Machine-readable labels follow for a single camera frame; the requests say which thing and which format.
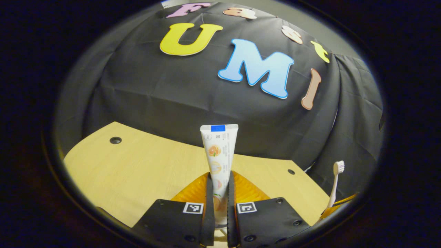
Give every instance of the toothpaste tube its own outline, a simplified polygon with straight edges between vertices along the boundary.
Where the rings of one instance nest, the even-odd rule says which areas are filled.
[[[201,126],[202,140],[213,181],[214,219],[217,228],[227,224],[227,187],[238,129],[237,124]]]

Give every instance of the toothbrush handle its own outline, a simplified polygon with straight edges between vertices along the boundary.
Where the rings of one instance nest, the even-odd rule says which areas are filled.
[[[338,174],[335,176],[334,179],[334,185],[331,191],[331,195],[329,196],[329,203],[327,207],[332,207],[332,205],[334,205],[335,202],[335,192],[337,191],[337,181],[338,181]]]

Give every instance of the orange soft gripper pad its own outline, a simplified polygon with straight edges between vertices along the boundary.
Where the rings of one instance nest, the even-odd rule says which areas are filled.
[[[177,202],[190,202],[190,203],[204,203],[205,194],[207,192],[207,177],[208,172],[202,176],[196,178],[175,197],[171,198],[172,201]]]
[[[207,177],[208,173],[205,173],[196,178],[171,200],[177,202],[205,203]],[[270,197],[262,190],[239,173],[233,171],[233,177],[236,203],[256,202],[270,199]]]
[[[270,199],[262,190],[239,173],[233,171],[233,177],[236,203],[257,202]]]

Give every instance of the black cloth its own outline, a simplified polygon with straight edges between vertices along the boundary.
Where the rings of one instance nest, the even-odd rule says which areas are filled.
[[[59,145],[66,154],[75,144],[103,126],[124,125],[202,146],[204,124],[238,124],[238,154],[291,159],[327,192],[333,183],[332,165],[345,161],[339,197],[352,195],[373,173],[382,143],[378,124],[383,103],[369,68],[358,59],[335,55],[326,41],[317,41],[300,28],[271,14],[252,9],[257,19],[224,15],[235,4],[214,3],[182,17],[166,18],[180,6],[146,10],[123,22],[97,41],[68,75],[55,120]],[[159,44],[175,23],[194,23],[180,39],[191,44],[199,26],[216,24],[207,47],[190,56],[163,53]],[[289,26],[302,35],[303,45],[283,35]],[[232,55],[231,40],[256,44],[263,59],[278,51],[292,57],[281,100],[264,93],[260,83],[249,86],[223,80]],[[330,63],[310,41],[322,44]],[[314,106],[301,106],[310,83],[310,70],[321,75]]]

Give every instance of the yellow letter u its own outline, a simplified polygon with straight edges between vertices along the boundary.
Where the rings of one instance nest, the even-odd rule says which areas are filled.
[[[179,39],[185,31],[194,27],[192,23],[177,23],[170,26],[170,31],[164,36],[159,45],[162,52],[171,55],[187,56],[202,51],[210,42],[211,37],[223,27],[214,24],[202,24],[198,38],[190,45],[179,44]]]

